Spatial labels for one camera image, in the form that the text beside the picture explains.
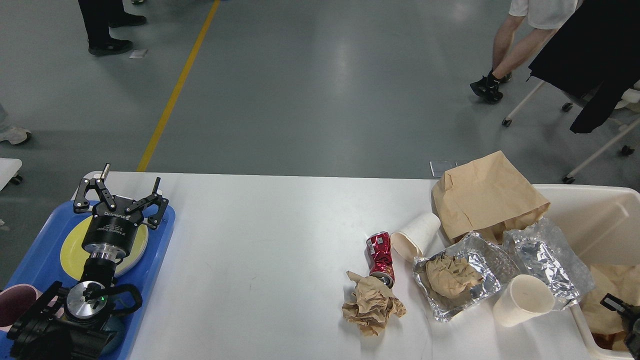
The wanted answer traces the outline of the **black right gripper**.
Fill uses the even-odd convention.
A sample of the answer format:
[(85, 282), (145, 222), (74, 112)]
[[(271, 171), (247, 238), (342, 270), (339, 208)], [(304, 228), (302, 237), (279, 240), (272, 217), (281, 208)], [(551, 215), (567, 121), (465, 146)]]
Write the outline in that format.
[(599, 302), (611, 312), (617, 312), (622, 319), (622, 326), (626, 330), (623, 343), (630, 354), (640, 353), (640, 315), (634, 314), (634, 305), (622, 301), (608, 292)]

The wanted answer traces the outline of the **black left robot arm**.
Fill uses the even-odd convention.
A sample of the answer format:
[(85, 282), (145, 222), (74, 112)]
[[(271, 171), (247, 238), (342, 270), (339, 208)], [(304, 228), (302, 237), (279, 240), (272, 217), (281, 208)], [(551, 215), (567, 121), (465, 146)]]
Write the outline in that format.
[(82, 238), (87, 253), (74, 285), (54, 281), (33, 305), (10, 325), (8, 356), (16, 360), (98, 360), (121, 331), (109, 326), (143, 307), (142, 287), (148, 276), (130, 284), (118, 280), (117, 266), (131, 255), (142, 227), (162, 225), (169, 199), (155, 179), (141, 199), (111, 194), (106, 187), (110, 165), (102, 173), (82, 178), (71, 203), (74, 214), (87, 214)]

